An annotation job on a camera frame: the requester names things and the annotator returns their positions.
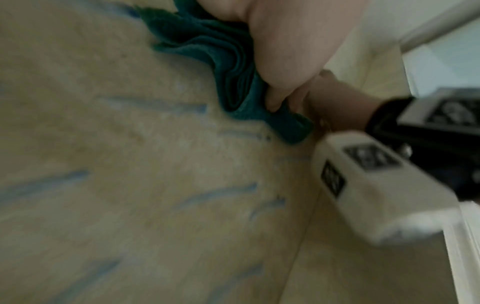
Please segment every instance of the white device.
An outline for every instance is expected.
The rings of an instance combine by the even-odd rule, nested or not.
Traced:
[[[347,223],[372,244],[422,239],[462,220],[453,191],[365,133],[326,136],[312,168]]]

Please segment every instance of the bare skin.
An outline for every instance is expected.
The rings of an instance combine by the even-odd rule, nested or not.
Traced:
[[[369,0],[198,0],[223,21],[248,24],[268,110],[297,112],[315,77],[360,21]]]

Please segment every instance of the grout line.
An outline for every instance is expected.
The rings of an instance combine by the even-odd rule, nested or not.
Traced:
[[[291,263],[291,267],[290,267],[290,269],[288,270],[288,274],[287,274],[287,276],[286,276],[285,284],[283,285],[283,288],[281,289],[281,295],[280,295],[280,297],[278,298],[278,301],[276,302],[277,304],[280,304],[280,303],[282,302],[282,299],[283,299],[284,294],[285,294],[285,289],[287,288],[287,285],[288,285],[288,283],[289,283],[289,281],[290,281],[290,276],[291,276],[292,271],[293,271],[293,269],[294,269],[294,266],[295,266],[295,264],[296,264],[296,261],[297,261],[297,258],[298,258],[298,256],[299,256],[299,253],[300,253],[300,250],[301,250],[301,248],[302,248],[302,245],[303,245],[303,243],[304,243],[304,241],[305,241],[305,237],[307,236],[307,232],[308,232],[308,230],[309,230],[309,228],[310,228],[310,225],[311,225],[311,223],[312,223],[312,219],[313,219],[313,217],[314,217],[314,215],[315,215],[315,212],[317,211],[317,208],[318,208],[318,206],[319,206],[319,204],[320,204],[319,200],[320,200],[320,197],[321,197],[321,196],[322,196],[322,191],[320,190],[320,191],[318,192],[318,196],[317,196],[317,198],[316,198],[316,200],[315,200],[315,204],[313,205],[313,208],[312,208],[312,210],[311,210],[311,215],[310,215],[310,218],[308,219],[308,223],[307,223],[307,225],[306,225],[306,227],[305,227],[305,231],[303,232],[303,235],[302,235],[302,237],[301,237],[301,239],[300,239],[300,244],[298,245],[298,249],[297,249],[296,252],[295,252],[295,257],[293,258],[293,262]]]

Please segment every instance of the green towel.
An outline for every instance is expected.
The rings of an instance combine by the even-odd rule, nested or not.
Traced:
[[[177,13],[136,7],[140,17],[161,43],[159,52],[203,61],[213,69],[223,109],[240,120],[263,120],[286,142],[295,144],[313,129],[308,118],[291,113],[287,103],[274,114],[264,106],[268,85],[255,69],[253,40],[243,23],[221,22],[195,0],[174,0]]]

